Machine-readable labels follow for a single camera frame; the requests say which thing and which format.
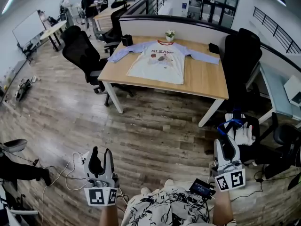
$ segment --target flower pot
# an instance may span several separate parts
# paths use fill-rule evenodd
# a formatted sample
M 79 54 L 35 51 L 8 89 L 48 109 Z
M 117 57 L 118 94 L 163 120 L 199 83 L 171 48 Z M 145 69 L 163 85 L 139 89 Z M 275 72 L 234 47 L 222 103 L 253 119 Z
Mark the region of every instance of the flower pot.
M 174 36 L 173 36 L 173 37 L 168 37 L 168 36 L 166 36 L 166 40 L 167 40 L 168 42 L 171 42 L 172 40 L 174 40 Z

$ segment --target desk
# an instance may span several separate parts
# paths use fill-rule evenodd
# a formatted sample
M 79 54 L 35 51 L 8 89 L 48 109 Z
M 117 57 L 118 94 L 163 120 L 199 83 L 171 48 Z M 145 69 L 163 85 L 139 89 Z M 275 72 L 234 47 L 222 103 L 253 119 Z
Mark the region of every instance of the desk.
M 148 41 L 162 40 L 157 37 L 143 37 L 133 36 L 133 43 L 142 43 Z M 186 40 L 175 40 L 176 43 L 187 46 L 190 49 L 209 54 L 214 57 L 219 55 L 209 52 L 208 46 L 201 43 L 195 43 Z M 122 44 L 116 48 L 116 51 L 125 48 Z M 184 84 L 177 85 L 166 82 L 148 80 L 132 76 L 126 76 L 133 62 L 141 53 L 130 53 L 117 63 L 108 62 L 101 72 L 98 80 L 102 81 L 108 94 L 110 95 L 114 105 L 119 113 L 123 113 L 121 104 L 112 88 L 111 83 L 136 85 L 142 87 L 149 87 L 155 89 L 164 89 L 186 94 L 204 96 L 214 98 L 215 102 L 212 104 L 208 112 L 204 115 L 198 126 L 203 127 L 214 112 L 219 108 L 224 100 L 229 99 L 228 89 L 222 63 L 214 65 L 203 61 L 197 61 L 190 56 L 185 58 Z
M 268 89 L 269 97 L 272 103 L 272 109 L 264 114 L 258 121 L 259 124 L 264 123 L 268 118 L 272 116 L 273 112 L 286 115 L 295 120 L 301 120 L 301 108 L 291 104 L 287 98 L 286 91 L 284 89 L 284 84 L 288 81 L 288 78 L 279 74 L 279 72 L 272 67 L 260 63 L 254 73 L 251 75 L 251 82 L 258 75 L 259 71 L 262 74 L 264 83 Z
M 57 46 L 55 45 L 54 41 L 51 38 L 51 35 L 53 34 L 58 45 L 61 46 L 61 43 L 58 39 L 58 37 L 56 36 L 55 32 L 60 30 L 60 32 L 62 31 L 62 27 L 66 24 L 67 21 L 61 21 L 58 24 L 55 24 L 54 26 L 52 26 L 51 28 L 47 29 L 42 36 L 40 37 L 40 40 L 44 40 L 45 38 L 49 37 L 50 42 L 52 43 L 53 47 L 55 48 L 56 52 L 59 51 L 59 49 L 57 48 Z
M 130 1 L 127 3 L 127 5 L 132 5 L 134 3 L 135 3 L 134 1 Z M 112 21 L 111 21 L 112 13 L 116 12 L 122 8 L 123 8 L 123 6 L 120 6 L 118 8 L 111 8 L 111 6 L 109 6 L 104 11 L 102 11 L 98 15 L 96 15 L 93 19 L 96 22 L 97 29 L 99 31 L 105 31 L 105 32 L 109 31 L 113 27 Z

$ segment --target black box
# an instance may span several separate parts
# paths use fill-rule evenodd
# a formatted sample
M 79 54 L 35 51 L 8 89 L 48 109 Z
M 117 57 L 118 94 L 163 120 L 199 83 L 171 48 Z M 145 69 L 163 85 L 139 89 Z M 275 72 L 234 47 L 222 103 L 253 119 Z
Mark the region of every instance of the black box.
M 133 38 L 132 38 L 131 35 L 126 34 L 121 39 L 122 39 L 122 44 L 124 46 L 131 46 L 131 45 L 133 45 Z

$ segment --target laminate flooring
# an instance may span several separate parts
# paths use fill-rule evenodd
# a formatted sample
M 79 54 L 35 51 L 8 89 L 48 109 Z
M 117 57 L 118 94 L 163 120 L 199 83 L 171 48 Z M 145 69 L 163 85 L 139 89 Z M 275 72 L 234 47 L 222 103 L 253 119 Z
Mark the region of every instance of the laminate flooring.
M 101 42 L 92 42 L 102 57 L 108 56 Z M 25 65 L 13 81 L 9 89 L 11 101 L 21 79 L 35 73 L 41 81 L 33 84 L 22 102 L 15 103 L 17 113 L 1 106 L 0 136 L 2 142 L 27 139 L 27 147 L 15 155 L 31 161 L 39 158 L 44 167 L 56 167 L 56 170 L 49 168 L 52 179 L 57 178 L 73 152 L 84 154 L 97 146 L 100 157 L 106 148 L 112 151 L 120 187 L 129 197 L 140 194 L 144 186 L 151 190 L 162 188 L 169 178 L 180 182 L 193 182 L 195 178 L 207 180 L 214 140 L 218 137 L 216 126 L 224 121 L 225 114 L 221 107 L 206 126 L 198 127 L 212 99 L 140 87 L 130 87 L 135 93 L 130 97 L 116 89 L 124 106 L 124 113 L 119 114 L 112 102 L 110 107 L 105 107 L 106 95 L 95 94 L 93 87 L 86 83 L 84 73 L 47 42 L 34 55 L 31 67 Z M 262 103 L 260 112 L 250 113 L 259 118 L 267 112 L 271 107 L 269 101 L 263 99 Z M 286 118 L 280 120 L 296 124 Z M 268 123 L 261 126 L 262 131 Z M 30 164 L 8 156 L 16 162 Z M 76 166 L 71 177 L 84 177 L 80 164 Z M 72 168 L 71 163 L 63 175 Z M 259 170 L 261 166 L 246 169 L 246 187 L 232 191 L 232 199 L 260 190 L 260 183 L 253 178 Z M 299 169 L 291 167 L 277 177 L 298 172 Z M 291 179 L 263 182 L 263 192 L 236 199 L 232 207 L 238 225 L 280 225 L 297 217 L 301 186 L 287 191 Z M 70 188 L 84 183 L 85 180 L 68 179 Z M 10 183 L 4 187 L 15 197 L 25 194 L 26 204 L 39 211 L 35 224 L 40 225 L 44 182 L 18 180 L 18 192 Z M 45 226 L 98 225 L 100 210 L 87 205 L 83 190 L 67 190 L 63 176 L 46 189 L 44 204 Z M 121 198 L 118 206 L 126 208 Z M 119 223 L 122 218 L 123 212 L 119 210 Z

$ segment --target gray desk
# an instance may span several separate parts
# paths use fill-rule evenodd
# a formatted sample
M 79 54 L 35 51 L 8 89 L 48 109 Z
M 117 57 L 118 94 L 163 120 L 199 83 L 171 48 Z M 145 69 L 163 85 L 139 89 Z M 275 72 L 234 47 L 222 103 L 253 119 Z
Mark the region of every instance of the gray desk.
M 272 103 L 272 109 L 259 119 L 259 124 L 262 124 L 270 118 L 273 112 L 301 121 L 301 108 L 289 102 L 284 89 L 284 84 L 288 81 L 288 78 L 279 74 L 277 70 L 264 63 L 260 63 L 259 67 L 252 74 L 250 81 L 247 83 L 247 87 L 253 82 L 259 71 L 262 74 Z

